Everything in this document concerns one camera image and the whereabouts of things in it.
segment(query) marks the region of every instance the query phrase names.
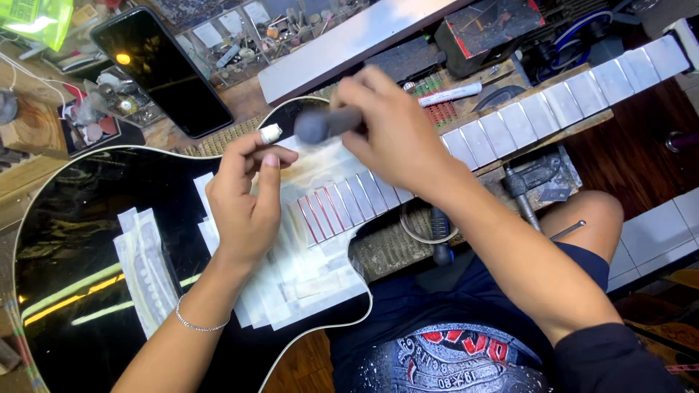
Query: leg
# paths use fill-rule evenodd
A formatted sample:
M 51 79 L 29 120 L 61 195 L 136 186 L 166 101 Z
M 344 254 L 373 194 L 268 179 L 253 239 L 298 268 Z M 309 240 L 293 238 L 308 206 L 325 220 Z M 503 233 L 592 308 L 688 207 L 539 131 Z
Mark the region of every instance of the leg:
M 585 220 L 587 224 L 558 242 L 592 251 L 608 264 L 612 263 L 624 223 L 624 211 L 619 201 L 601 191 L 578 192 L 546 214 L 540 225 L 546 236 L 553 236 L 580 220 Z

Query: white tile floor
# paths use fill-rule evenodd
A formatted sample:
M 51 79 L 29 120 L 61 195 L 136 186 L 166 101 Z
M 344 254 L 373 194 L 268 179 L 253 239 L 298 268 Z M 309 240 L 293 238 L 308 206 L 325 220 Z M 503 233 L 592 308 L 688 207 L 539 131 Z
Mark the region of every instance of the white tile floor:
M 607 291 L 699 250 L 698 239 L 699 188 L 624 223 Z

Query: polishing tool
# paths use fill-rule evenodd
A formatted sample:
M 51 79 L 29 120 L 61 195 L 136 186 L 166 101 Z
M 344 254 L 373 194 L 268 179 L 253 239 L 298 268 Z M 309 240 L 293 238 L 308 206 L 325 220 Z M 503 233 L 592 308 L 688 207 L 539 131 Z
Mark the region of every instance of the polishing tool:
M 357 128 L 361 122 L 361 110 L 356 106 L 337 110 L 307 110 L 296 118 L 294 134 L 303 142 L 315 145 Z

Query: knee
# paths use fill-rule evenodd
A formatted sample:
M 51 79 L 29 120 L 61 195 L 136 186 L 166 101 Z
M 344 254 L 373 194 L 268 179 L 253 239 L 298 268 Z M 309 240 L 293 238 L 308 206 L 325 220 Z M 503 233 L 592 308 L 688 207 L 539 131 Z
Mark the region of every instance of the knee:
M 609 224 L 622 225 L 624 210 L 618 199 L 602 191 L 581 191 L 571 197 L 571 201 L 580 203 L 584 214 L 607 221 Z

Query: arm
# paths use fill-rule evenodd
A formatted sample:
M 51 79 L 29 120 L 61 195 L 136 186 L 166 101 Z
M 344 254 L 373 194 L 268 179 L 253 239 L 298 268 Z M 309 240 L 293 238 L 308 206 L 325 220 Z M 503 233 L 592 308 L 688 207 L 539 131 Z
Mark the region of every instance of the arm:
M 502 291 L 556 345 L 568 334 L 621 318 L 592 279 L 551 241 L 498 202 L 449 155 L 416 100 L 377 68 L 343 79 L 334 107 L 360 107 L 368 138 L 343 135 L 368 168 L 442 209 Z
M 297 157 L 279 146 L 262 146 L 259 132 L 226 147 L 218 173 L 206 185 L 221 241 L 199 280 L 180 302 L 185 321 L 198 327 L 217 327 L 229 319 L 245 281 L 277 238 L 280 167 L 289 166 Z M 259 196 L 252 196 L 252 177 L 258 170 Z M 196 391 L 221 332 L 186 327 L 173 311 L 131 361 L 113 391 Z

